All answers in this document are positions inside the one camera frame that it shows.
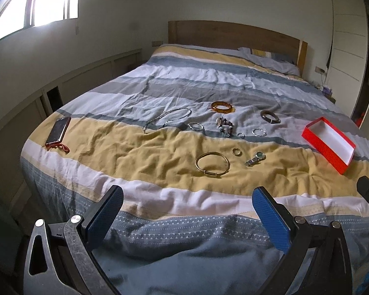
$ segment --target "bed sheet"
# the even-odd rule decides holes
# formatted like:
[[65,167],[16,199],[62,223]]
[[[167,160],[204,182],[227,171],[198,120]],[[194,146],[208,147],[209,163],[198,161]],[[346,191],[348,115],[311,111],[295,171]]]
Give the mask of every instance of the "bed sheet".
[[[210,109],[213,101],[235,108],[225,115],[234,124],[230,138],[216,126],[221,114]],[[174,108],[188,108],[191,115],[161,128],[172,118],[166,116],[142,132],[147,121]],[[268,124],[261,110],[273,111],[281,123]],[[68,154],[44,148],[62,116],[72,117],[63,140]],[[320,116],[356,144],[344,175],[301,136]],[[189,121],[205,130],[193,131]],[[253,136],[256,127],[267,135]],[[234,147],[242,156],[232,154]],[[208,151],[229,159],[227,174],[214,178],[197,170],[196,158]],[[245,166],[257,151],[266,159]],[[217,158],[209,162],[221,168]],[[123,188],[123,207],[103,245],[93,251],[123,294],[256,292],[282,256],[252,206],[257,186],[308,222],[338,220],[354,272],[369,258],[369,205],[356,192],[357,179],[369,177],[368,140],[304,80],[233,55],[160,47],[146,64],[49,116],[26,141],[21,165],[28,186],[57,221],[82,214],[112,185]],[[290,292],[305,270],[303,265]]]

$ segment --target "window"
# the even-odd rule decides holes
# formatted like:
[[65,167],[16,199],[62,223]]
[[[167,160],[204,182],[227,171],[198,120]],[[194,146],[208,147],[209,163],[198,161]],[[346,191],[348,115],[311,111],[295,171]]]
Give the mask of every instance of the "window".
[[0,15],[0,39],[20,29],[78,17],[78,0],[11,0]]

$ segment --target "silver screw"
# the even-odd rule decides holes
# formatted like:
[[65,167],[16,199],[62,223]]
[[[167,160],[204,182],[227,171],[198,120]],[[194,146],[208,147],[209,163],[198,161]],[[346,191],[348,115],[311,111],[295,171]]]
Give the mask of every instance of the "silver screw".
[[333,228],[340,228],[340,227],[341,227],[341,225],[340,225],[340,223],[339,223],[338,221],[333,221],[333,222],[332,222],[332,227],[333,227]]
[[81,220],[81,216],[80,215],[74,215],[72,218],[71,218],[71,223],[78,223],[79,221]]
[[37,226],[37,227],[42,226],[42,225],[43,225],[43,223],[44,223],[44,220],[43,220],[42,218],[40,218],[39,220],[36,220],[36,226]]
[[302,216],[296,216],[295,222],[297,222],[298,224],[305,224],[306,220]]

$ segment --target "smartphone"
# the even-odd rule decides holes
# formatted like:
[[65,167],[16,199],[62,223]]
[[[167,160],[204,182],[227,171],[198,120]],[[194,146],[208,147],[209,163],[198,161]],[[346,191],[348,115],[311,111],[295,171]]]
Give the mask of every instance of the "smartphone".
[[71,120],[70,116],[56,120],[45,142],[45,146],[51,146],[53,144],[59,144],[62,142],[68,124],[70,124],[70,120]]

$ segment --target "open box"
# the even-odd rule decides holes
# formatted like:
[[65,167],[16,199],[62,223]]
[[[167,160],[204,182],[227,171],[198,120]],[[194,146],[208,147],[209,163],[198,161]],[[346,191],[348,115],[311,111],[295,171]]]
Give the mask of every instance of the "open box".
[[354,156],[355,144],[326,118],[305,126],[302,137],[343,174]]

